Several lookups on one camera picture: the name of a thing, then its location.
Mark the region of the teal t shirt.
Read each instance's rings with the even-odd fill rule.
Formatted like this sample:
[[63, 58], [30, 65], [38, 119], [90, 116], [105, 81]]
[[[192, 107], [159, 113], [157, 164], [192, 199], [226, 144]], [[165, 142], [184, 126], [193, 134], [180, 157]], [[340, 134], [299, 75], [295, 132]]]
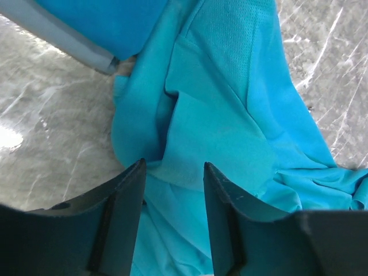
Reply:
[[274, 1], [169, 1], [114, 105], [117, 159], [147, 162], [132, 275], [213, 272], [205, 162], [289, 213], [367, 209], [367, 170], [336, 165], [292, 84]]

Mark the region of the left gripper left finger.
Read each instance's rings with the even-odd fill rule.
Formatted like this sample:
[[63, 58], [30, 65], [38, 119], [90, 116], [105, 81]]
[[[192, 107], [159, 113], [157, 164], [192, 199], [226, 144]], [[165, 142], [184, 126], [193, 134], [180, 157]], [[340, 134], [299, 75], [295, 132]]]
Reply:
[[129, 275], [146, 163], [50, 209], [1, 205], [2, 275]]

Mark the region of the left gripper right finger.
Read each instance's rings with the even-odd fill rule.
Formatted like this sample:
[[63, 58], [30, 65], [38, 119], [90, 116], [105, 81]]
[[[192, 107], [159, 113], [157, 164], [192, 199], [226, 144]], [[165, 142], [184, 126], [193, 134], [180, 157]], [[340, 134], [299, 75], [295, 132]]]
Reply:
[[281, 211], [204, 165], [215, 275], [366, 275], [367, 212]]

